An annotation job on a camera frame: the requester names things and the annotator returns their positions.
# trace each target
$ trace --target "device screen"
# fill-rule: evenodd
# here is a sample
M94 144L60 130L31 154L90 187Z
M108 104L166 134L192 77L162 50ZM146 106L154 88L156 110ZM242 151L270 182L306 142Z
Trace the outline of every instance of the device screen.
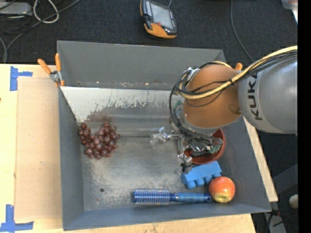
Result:
M170 29L173 28L170 12L167 9L153 3L151 3L151 9L154 22L160 22L163 26Z

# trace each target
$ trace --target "brush bristles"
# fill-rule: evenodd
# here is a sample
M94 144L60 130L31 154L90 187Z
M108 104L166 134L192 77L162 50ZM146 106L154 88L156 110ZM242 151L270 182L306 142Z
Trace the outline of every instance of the brush bristles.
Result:
M168 205L170 193L166 189L136 189L134 203L136 205Z

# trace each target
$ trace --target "red apple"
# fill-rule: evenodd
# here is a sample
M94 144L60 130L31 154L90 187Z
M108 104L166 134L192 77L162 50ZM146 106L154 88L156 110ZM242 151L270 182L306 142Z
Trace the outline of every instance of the red apple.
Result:
M233 181L224 176L214 178L208 186L211 197L219 203L228 203L235 195L235 185Z

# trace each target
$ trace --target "wooden table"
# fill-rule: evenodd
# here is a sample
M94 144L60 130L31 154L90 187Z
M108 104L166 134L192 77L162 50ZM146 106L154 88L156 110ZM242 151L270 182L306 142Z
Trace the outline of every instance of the wooden table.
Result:
M17 91L10 91L10 68L30 71L18 77ZM270 202L277 194L257 132L246 122L254 156ZM26 232L63 232L59 162L57 88L39 65L0 65L0 223L5 205L15 207L15 222L34 221ZM216 216L72 232L101 233L255 233L250 214Z

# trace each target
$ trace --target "bin floor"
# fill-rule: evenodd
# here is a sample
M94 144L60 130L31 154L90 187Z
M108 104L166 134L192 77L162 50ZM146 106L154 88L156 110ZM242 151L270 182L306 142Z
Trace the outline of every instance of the bin floor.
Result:
M89 159L81 147L85 210L134 206L136 188L190 192L180 179L177 141L153 149L148 137L122 137L109 158ZM205 186L191 192L206 192Z

